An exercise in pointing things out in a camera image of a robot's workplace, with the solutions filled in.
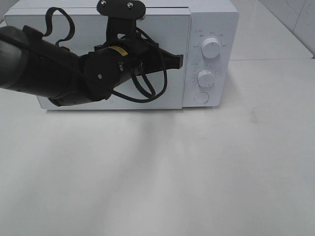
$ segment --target white microwave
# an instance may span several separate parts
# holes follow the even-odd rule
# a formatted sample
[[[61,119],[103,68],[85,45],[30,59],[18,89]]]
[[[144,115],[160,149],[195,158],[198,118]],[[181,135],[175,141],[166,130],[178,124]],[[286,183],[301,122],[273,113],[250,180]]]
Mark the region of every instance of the white microwave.
[[[149,103],[134,103],[111,96],[108,100],[74,106],[55,106],[38,97],[43,109],[180,109],[182,107],[218,106],[226,77],[239,13],[229,0],[142,0],[145,19],[137,26],[176,55],[184,55],[179,70],[168,70],[168,86],[163,96]],[[31,26],[46,30],[45,13],[51,6],[64,9],[73,19],[75,36],[63,46],[77,55],[93,50],[106,39],[107,18],[101,16],[96,0],[20,0],[4,16],[9,26]],[[46,38],[55,42],[64,37],[68,23],[61,14],[53,18],[53,33]],[[150,74],[157,90],[162,89],[162,72]],[[142,95],[131,80],[117,91],[133,97]]]

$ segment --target power knob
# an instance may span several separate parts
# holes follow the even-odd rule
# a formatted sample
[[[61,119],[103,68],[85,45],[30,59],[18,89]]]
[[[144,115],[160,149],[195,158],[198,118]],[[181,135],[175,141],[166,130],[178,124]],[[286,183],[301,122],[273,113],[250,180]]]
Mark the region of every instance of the power knob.
[[[213,85],[215,83],[215,78],[215,73],[212,70],[202,70],[197,75],[198,84],[203,88]]]
[[[207,38],[201,43],[201,51],[206,58],[215,58],[220,54],[220,50],[221,44],[219,40],[214,37]]]

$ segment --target table surface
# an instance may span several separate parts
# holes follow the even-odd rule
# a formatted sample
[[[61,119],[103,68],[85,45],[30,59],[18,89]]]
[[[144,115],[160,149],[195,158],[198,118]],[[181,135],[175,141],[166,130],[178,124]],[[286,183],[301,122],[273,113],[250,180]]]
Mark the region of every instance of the table surface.
[[[312,53],[258,0],[232,0],[240,12],[231,60],[310,59]]]
[[[231,61],[217,108],[0,93],[0,234],[313,236],[315,61]]]

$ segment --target round button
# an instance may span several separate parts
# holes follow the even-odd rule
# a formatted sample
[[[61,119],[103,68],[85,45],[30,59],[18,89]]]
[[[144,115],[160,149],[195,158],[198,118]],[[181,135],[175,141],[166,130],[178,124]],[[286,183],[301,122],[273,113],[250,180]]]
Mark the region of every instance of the round button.
[[[207,38],[201,44],[201,51],[206,58],[215,58],[220,54],[221,44],[216,38]]]
[[[210,87],[214,84],[215,77],[215,73],[212,70],[202,70],[197,75],[198,84],[203,88]]]
[[[195,102],[199,104],[206,104],[209,101],[209,95],[206,92],[200,92],[195,95]]]

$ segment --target white wall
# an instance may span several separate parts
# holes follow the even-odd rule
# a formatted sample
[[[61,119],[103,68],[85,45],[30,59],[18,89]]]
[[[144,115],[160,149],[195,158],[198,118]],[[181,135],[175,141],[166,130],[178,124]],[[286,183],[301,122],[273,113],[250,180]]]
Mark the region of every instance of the white wall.
[[[260,0],[315,55],[315,0]]]
[[[3,15],[8,9],[18,1],[19,0],[0,0],[0,22],[3,20]]]

